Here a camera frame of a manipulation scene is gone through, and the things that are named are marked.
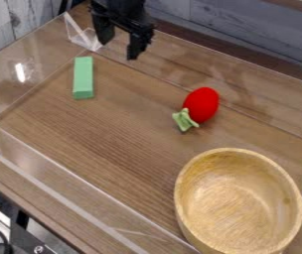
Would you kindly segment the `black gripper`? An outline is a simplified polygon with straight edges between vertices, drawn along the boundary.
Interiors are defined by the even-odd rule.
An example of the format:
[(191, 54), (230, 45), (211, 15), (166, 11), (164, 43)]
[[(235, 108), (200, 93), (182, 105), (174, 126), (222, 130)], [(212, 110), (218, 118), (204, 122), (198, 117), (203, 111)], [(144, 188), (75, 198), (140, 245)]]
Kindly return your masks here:
[(145, 0), (89, 0), (92, 25), (99, 42), (105, 45), (119, 27), (129, 34), (127, 59), (136, 60), (154, 37), (154, 20), (145, 11)]

